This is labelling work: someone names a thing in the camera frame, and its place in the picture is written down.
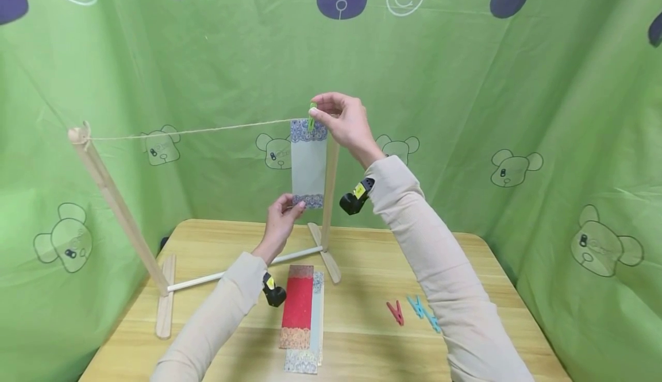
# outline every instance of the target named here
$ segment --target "green clothespin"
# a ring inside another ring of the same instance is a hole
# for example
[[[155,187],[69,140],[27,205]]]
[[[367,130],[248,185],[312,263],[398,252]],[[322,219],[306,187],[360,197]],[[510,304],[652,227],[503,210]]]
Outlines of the green clothespin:
[[[317,107],[317,104],[314,102],[310,102],[310,108],[315,108]],[[308,132],[313,132],[313,129],[315,129],[315,120],[313,117],[308,116]]]

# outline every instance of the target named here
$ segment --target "left hand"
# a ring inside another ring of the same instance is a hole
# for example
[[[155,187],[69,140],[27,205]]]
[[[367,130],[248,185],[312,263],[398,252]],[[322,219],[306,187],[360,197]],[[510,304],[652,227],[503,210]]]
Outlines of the left hand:
[[[294,222],[301,217],[305,209],[305,202],[300,202],[292,207],[292,194],[279,196],[267,211],[264,237],[253,251],[253,255],[261,257],[269,266],[275,257],[283,251],[294,228]]]

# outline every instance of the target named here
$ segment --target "wooden stand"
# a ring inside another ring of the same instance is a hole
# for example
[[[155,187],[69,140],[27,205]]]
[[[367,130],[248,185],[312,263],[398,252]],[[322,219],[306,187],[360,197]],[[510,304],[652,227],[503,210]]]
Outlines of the wooden stand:
[[[103,195],[106,203],[108,203],[110,209],[112,209],[115,218],[117,218],[117,221],[122,226],[131,246],[134,247],[140,260],[143,261],[143,264],[149,273],[149,277],[152,278],[159,291],[160,298],[156,313],[155,331],[158,338],[169,339],[172,328],[174,292],[186,289],[187,287],[218,280],[223,277],[225,272],[215,273],[209,276],[175,284],[175,256],[171,255],[167,257],[163,266],[159,267],[156,257],[154,257],[147,242],[145,242],[143,234],[140,233],[140,229],[138,228],[133,215],[122,198],[122,194],[120,194],[117,186],[115,186],[113,178],[110,176],[103,160],[101,160],[99,152],[97,152],[97,149],[90,139],[90,127],[87,124],[84,124],[83,128],[70,129],[68,135],[69,141],[73,144],[78,156],[83,161],[84,167],[86,167],[87,172],[90,173],[91,177],[96,182],[97,187],[99,187],[99,190],[101,191],[101,195]],[[338,168],[339,147],[338,143],[336,143],[332,137],[328,137],[327,147],[322,229],[320,231],[319,226],[313,222],[308,224],[316,246],[300,252],[276,257],[272,264],[320,253],[322,255],[322,260],[326,265],[326,269],[329,272],[329,276],[331,276],[331,281],[333,283],[339,283],[340,270],[338,264],[336,264],[336,261],[328,252],[331,209],[333,207],[333,194],[336,183],[336,168]]]

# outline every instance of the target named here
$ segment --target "red paper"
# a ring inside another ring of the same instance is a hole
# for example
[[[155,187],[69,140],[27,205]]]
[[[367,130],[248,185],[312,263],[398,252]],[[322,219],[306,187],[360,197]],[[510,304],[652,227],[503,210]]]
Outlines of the red paper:
[[[280,348],[307,349],[310,346],[310,314],[313,309],[312,265],[291,265],[287,278],[287,299],[283,307]]]

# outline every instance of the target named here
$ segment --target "wooden table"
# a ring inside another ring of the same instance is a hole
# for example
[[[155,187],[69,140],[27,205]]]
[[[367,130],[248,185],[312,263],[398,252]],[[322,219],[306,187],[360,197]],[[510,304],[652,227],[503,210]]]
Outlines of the wooden table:
[[[177,254],[175,282],[217,273],[242,251],[260,241],[263,225],[251,222],[188,220],[168,240],[159,260]],[[536,381],[567,381],[536,322],[506,277],[487,244],[472,234],[456,234]],[[296,226],[286,252],[313,246],[306,226]],[[323,362],[318,375],[283,372],[284,350],[278,349],[283,309],[264,298],[218,352],[205,381],[450,381],[443,338],[425,319],[415,316],[406,295],[423,293],[388,230],[334,228],[330,251],[342,273],[333,285],[325,271]],[[318,254],[294,261],[324,270]],[[287,283],[288,264],[274,265],[276,283]],[[213,290],[208,283],[175,292],[173,336],[154,334],[158,292],[147,281],[125,317],[93,358],[81,382],[147,381],[195,309]],[[397,325],[386,302],[400,300],[405,325]]]

